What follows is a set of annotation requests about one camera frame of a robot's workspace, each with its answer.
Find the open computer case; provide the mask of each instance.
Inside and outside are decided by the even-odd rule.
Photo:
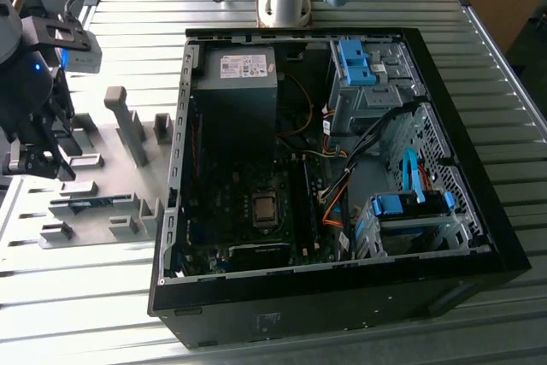
[[[149,314],[187,347],[445,313],[530,268],[416,29],[187,33]]]

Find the power supply label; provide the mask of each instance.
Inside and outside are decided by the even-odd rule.
[[[221,79],[267,77],[266,55],[223,56]]]

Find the slotted metal surface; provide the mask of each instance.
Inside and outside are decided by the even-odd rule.
[[[103,70],[73,75],[69,84],[77,111],[89,111],[96,122],[112,120],[101,107],[108,85],[127,88],[127,104],[142,121],[157,112],[173,115],[185,29],[254,26],[256,17],[254,0],[102,0],[86,12],[85,24],[103,47]],[[0,222],[2,363],[547,361],[543,119],[473,11],[456,1],[355,0],[338,10],[315,3],[314,23],[420,28],[532,270],[432,321],[189,352],[146,314],[152,243],[41,250],[38,233],[24,220],[7,227]],[[25,184],[12,185],[2,213],[16,211],[9,198],[22,195]],[[12,235],[17,241],[9,246]]]

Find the motherboard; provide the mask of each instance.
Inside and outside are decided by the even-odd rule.
[[[188,274],[333,261],[332,234],[313,207],[323,185],[319,158],[204,161],[190,201]]]

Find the metal case frame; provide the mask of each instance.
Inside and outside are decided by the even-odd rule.
[[[475,293],[510,281],[530,268],[471,139],[427,47],[416,29],[226,29],[188,31],[186,48],[200,42],[228,44],[312,41],[331,36],[399,35],[407,45],[432,110],[457,161],[463,184],[488,235],[492,252],[467,256],[397,259],[390,263],[297,274],[166,284],[161,278],[162,236],[179,207],[177,142],[184,138],[185,99],[191,66],[183,66],[178,120],[168,182],[165,224],[158,230],[149,314],[187,347],[277,339],[290,335],[370,327],[441,315]],[[185,53],[183,62],[191,61]]]

